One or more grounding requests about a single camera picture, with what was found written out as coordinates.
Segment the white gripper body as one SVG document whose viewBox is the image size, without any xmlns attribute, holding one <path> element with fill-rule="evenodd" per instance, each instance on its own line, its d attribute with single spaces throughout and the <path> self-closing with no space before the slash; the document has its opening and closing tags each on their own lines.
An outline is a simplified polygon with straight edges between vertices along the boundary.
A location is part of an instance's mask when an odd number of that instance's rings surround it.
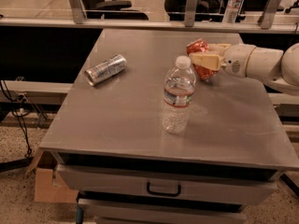
<svg viewBox="0 0 299 224">
<path fill-rule="evenodd" d="M 245 77 L 247 64 L 251 53 L 256 49 L 254 45 L 235 44 L 224 51 L 224 71 L 234 77 Z"/>
</svg>

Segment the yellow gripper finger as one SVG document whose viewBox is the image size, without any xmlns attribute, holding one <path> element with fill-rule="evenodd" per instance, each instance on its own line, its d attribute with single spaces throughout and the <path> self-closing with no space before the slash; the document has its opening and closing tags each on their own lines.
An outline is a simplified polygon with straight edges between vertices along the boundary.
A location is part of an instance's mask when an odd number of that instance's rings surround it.
<svg viewBox="0 0 299 224">
<path fill-rule="evenodd" d="M 222 56 L 208 52 L 191 53 L 189 57 L 191 58 L 193 64 L 213 71 L 218 71 L 223 62 Z"/>
<path fill-rule="evenodd" d="M 231 47 L 231 44 L 208 44 L 208 50 L 223 56 L 225 51 Z"/>
</svg>

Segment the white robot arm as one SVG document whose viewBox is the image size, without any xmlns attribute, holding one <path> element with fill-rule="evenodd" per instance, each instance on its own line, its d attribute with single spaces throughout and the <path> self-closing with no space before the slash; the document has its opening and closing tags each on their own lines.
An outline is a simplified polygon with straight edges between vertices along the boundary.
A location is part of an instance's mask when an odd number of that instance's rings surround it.
<svg viewBox="0 0 299 224">
<path fill-rule="evenodd" d="M 298 45 L 281 49 L 248 44 L 212 44 L 199 39 L 187 46 L 195 71 L 208 79 L 223 69 L 233 77 L 250 77 L 290 95 L 299 94 Z"/>
</svg>

